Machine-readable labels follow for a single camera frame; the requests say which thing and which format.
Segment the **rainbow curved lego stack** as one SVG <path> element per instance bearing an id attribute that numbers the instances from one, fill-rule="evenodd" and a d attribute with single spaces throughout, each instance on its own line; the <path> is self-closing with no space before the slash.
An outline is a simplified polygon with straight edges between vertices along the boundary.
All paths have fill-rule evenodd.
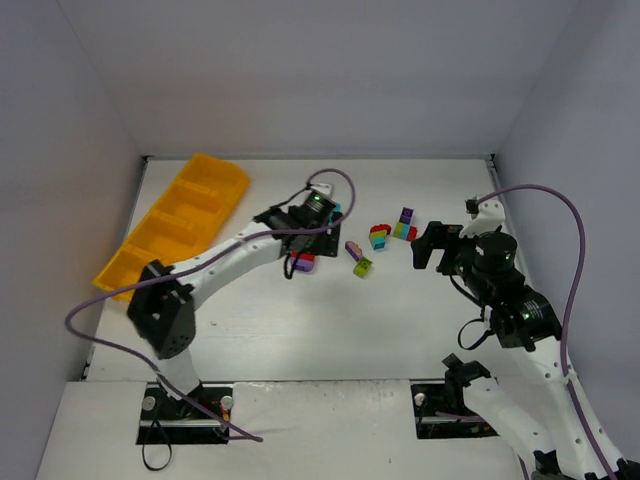
<path id="1" fill-rule="evenodd" d="M 373 251 L 380 251 L 386 248 L 387 237 L 391 233 L 389 224 L 376 224 L 369 230 L 369 242 Z"/>

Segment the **purple small lego cube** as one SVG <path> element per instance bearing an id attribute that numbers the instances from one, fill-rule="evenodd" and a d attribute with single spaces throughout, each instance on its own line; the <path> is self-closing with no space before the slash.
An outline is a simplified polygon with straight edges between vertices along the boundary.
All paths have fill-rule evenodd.
<path id="1" fill-rule="evenodd" d="M 411 220 L 414 214 L 414 210 L 412 208 L 409 207 L 403 207 L 402 211 L 401 211 L 401 215 L 399 218 L 399 221 L 403 224 L 407 224 L 410 225 L 411 224 Z"/>

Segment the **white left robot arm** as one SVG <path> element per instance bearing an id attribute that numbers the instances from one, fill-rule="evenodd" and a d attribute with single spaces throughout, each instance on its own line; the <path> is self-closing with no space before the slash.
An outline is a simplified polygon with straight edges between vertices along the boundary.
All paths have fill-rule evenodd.
<path id="1" fill-rule="evenodd" d="M 127 309 L 136 332 L 158 360 L 169 397 L 195 399 L 202 389 L 189 351 L 196 336 L 196 311 L 213 294 L 258 267 L 281 259 L 290 262 L 295 253 L 324 255 L 338 228 L 316 235 L 298 231 L 329 225 L 335 208 L 330 197 L 312 190 L 302 204 L 272 206 L 235 237 L 200 255 L 169 266 L 154 260 L 144 267 L 142 281 L 183 275 L 135 289 Z"/>

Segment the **green square lego brick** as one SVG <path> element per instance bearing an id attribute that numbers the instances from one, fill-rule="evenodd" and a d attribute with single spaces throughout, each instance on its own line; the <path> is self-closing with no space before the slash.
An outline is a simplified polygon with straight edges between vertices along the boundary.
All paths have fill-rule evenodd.
<path id="1" fill-rule="evenodd" d="M 361 257 L 353 268 L 353 274 L 356 275 L 358 278 L 363 279 L 371 271 L 372 265 L 373 265 L 373 262 L 370 259 L 366 257 Z"/>

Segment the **pink purple lego piece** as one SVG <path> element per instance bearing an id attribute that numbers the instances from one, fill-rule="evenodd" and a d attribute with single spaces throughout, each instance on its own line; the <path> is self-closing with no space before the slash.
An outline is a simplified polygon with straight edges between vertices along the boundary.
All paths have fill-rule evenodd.
<path id="1" fill-rule="evenodd" d="M 351 240 L 348 240 L 344 244 L 347 253 L 354 259 L 355 262 L 359 262 L 363 257 L 363 252 L 360 246 Z"/>

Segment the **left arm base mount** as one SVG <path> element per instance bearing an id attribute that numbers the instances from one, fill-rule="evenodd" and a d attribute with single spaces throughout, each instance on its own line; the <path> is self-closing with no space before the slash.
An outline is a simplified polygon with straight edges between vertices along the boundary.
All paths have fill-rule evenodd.
<path id="1" fill-rule="evenodd" d="M 176 400 L 156 383 L 146 385 L 138 420 L 137 445 L 227 444 L 229 428 Z"/>

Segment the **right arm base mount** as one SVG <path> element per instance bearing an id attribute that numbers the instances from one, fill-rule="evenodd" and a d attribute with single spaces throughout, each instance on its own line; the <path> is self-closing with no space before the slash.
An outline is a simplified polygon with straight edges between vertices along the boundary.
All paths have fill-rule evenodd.
<path id="1" fill-rule="evenodd" d="M 454 406 L 443 381 L 410 385 L 416 437 L 419 440 L 482 439 L 497 432 L 464 406 Z"/>

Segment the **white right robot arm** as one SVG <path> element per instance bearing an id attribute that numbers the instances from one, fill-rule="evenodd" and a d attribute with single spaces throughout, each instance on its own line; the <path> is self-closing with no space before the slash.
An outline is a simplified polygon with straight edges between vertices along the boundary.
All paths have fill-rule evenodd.
<path id="1" fill-rule="evenodd" d="M 411 243 L 413 266 L 443 253 L 436 270 L 463 282 L 461 292 L 488 317 L 494 336 L 531 384 L 535 420 L 479 361 L 443 361 L 444 415 L 480 417 L 506 441 L 530 479 L 636 479 L 639 464 L 623 456 L 587 405 L 562 354 L 563 329 L 546 299 L 515 266 L 516 240 L 500 229 L 466 237 L 460 225 L 428 223 Z"/>

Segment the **green blue red lego stack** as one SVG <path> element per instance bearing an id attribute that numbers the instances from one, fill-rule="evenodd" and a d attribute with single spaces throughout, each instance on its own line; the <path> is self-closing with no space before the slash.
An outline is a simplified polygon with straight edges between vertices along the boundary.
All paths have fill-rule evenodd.
<path id="1" fill-rule="evenodd" d="M 397 222 L 393 229 L 393 236 L 395 238 L 405 240 L 408 242 L 413 241 L 417 235 L 417 228 L 413 225 L 409 225 L 403 222 Z"/>

